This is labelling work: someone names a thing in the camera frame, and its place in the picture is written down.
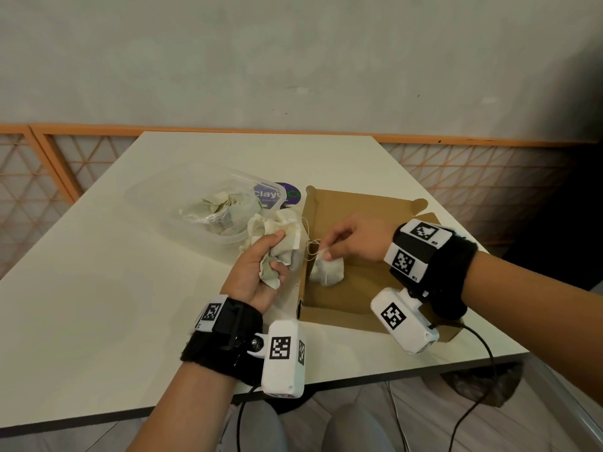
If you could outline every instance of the hand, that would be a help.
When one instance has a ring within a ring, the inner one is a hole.
[[[328,249],[323,255],[327,261],[347,256],[383,260],[401,223],[351,213],[329,229],[318,248]]]
[[[230,270],[220,293],[248,303],[264,314],[272,305],[278,291],[260,280],[260,262],[284,237],[285,232],[278,230],[275,234],[262,236],[243,252]],[[279,273],[280,285],[283,285],[289,268],[278,261],[271,262],[270,266]]]

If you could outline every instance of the used tea bag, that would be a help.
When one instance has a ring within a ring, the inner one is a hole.
[[[312,282],[320,282],[323,287],[331,287],[343,280],[343,258],[326,261],[323,259],[324,251],[320,250],[314,260],[310,272]]]
[[[279,274],[272,269],[270,262],[279,261],[285,266],[291,265],[293,252],[301,245],[301,228],[297,214],[287,209],[276,211],[274,219],[256,214],[247,223],[248,237],[241,246],[241,251],[251,247],[265,234],[273,234],[280,229],[285,231],[283,240],[270,249],[260,264],[260,279],[275,290],[280,287]]]
[[[231,236],[245,231],[249,219],[261,209],[252,193],[221,191],[181,209],[180,216],[211,233]]]

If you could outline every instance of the black wrist strap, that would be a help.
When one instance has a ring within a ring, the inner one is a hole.
[[[467,312],[461,293],[477,250],[452,228],[413,219],[398,227],[385,261],[411,296],[430,302],[439,317],[456,320]]]
[[[254,307],[232,298],[212,300],[201,312],[180,360],[193,362],[247,385],[260,384],[263,359],[247,353],[263,319]]]

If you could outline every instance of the cardboard box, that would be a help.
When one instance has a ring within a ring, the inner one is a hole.
[[[434,213],[421,214],[427,207],[423,198],[414,201],[385,196],[361,195],[333,190],[306,188],[306,203],[303,216],[307,219],[310,240],[321,239],[338,220],[354,211],[366,213],[392,222],[407,222],[417,217],[426,222],[439,223]],[[317,245],[311,247],[315,252]],[[371,311],[371,300],[386,287],[401,289],[400,283],[389,274],[389,265],[384,261],[372,262],[351,257],[345,259],[344,279],[331,287],[322,287],[309,282],[313,260],[304,261],[301,272],[297,317],[305,322],[343,326],[357,330],[388,333]],[[433,314],[429,303],[420,311],[433,324],[438,317]],[[448,342],[460,329],[453,326],[437,326],[440,340]]]

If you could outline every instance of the leg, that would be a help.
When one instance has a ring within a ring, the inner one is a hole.
[[[395,452],[381,425],[364,408],[346,404],[333,414],[323,452]]]
[[[236,452],[235,409],[222,436],[222,452]],[[265,401],[245,404],[241,418],[241,452],[287,452],[287,440],[279,416]]]

